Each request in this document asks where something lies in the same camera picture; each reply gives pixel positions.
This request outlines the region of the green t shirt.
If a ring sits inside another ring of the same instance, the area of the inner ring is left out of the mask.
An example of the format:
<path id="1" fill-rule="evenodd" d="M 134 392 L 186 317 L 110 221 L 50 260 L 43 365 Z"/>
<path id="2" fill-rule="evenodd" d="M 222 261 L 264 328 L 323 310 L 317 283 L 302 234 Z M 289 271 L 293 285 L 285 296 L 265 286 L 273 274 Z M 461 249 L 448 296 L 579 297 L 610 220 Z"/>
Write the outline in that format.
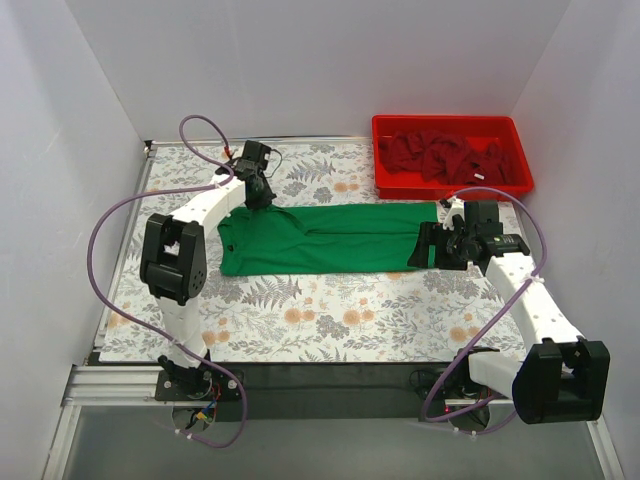
<path id="1" fill-rule="evenodd" d="M 404 272 L 427 203 L 237 208 L 217 227 L 225 276 Z"/>

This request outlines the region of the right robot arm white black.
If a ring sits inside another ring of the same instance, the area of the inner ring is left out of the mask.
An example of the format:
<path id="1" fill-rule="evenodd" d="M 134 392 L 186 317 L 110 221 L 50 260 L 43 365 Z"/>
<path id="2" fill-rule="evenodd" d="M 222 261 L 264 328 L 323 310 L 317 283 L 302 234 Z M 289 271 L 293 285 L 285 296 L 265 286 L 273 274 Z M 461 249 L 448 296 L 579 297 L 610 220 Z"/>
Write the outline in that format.
<path id="1" fill-rule="evenodd" d="M 408 264 L 465 270 L 477 266 L 504 300 L 498 318 L 511 314 L 526 348 L 523 361 L 479 347 L 462 348 L 428 390 L 423 406 L 452 380 L 464 397 L 484 389 L 510 399 L 527 424 L 595 421 L 602 414 L 610 353 L 564 316 L 547 290 L 525 240 L 507 234 L 494 200 L 452 197 L 442 222 L 424 222 Z"/>

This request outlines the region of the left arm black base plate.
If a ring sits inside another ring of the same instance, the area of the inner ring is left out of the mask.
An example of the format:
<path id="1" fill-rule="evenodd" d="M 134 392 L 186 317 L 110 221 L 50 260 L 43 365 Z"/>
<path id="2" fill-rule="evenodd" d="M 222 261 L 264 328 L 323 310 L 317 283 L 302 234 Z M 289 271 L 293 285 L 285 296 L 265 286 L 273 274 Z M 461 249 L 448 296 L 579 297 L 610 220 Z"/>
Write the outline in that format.
<path id="1" fill-rule="evenodd" d="M 243 380 L 243 373 L 238 371 L 238 379 L 211 369 L 182 369 L 167 372 L 161 370 L 154 393 L 157 401 L 239 401 L 238 385 Z"/>

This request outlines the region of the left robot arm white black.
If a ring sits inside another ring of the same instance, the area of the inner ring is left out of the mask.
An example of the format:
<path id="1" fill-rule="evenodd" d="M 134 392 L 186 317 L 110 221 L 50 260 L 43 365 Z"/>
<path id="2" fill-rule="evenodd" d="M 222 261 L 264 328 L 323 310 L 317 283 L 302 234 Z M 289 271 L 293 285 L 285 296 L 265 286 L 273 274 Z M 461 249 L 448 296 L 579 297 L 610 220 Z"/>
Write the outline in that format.
<path id="1" fill-rule="evenodd" d="M 198 300 L 207 280 L 206 241 L 234 209 L 260 210 L 272 204 L 276 195 L 266 170 L 274 152 L 263 143 L 246 141 L 241 155 L 219 168 L 204 192 L 146 222 L 140 278 L 172 337 L 170 353 L 158 362 L 178 377 L 178 387 L 190 399 L 205 398 L 213 386 L 211 373 L 200 367 L 208 353 Z"/>

